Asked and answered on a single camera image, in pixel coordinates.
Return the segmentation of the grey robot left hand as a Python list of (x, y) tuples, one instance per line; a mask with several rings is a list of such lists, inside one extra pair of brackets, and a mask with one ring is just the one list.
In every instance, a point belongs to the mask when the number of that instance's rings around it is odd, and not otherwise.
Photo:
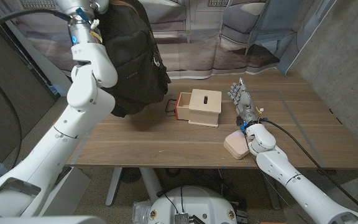
[(74, 14), (81, 8), (87, 15), (104, 14), (109, 7), (109, 0), (56, 0), (57, 6), (65, 14)]

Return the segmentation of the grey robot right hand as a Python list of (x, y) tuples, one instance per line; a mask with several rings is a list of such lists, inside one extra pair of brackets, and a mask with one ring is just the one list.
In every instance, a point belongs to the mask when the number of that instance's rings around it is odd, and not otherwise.
[(259, 116), (242, 77), (239, 78), (239, 83), (231, 85), (227, 94), (236, 108), (238, 125), (257, 123)]

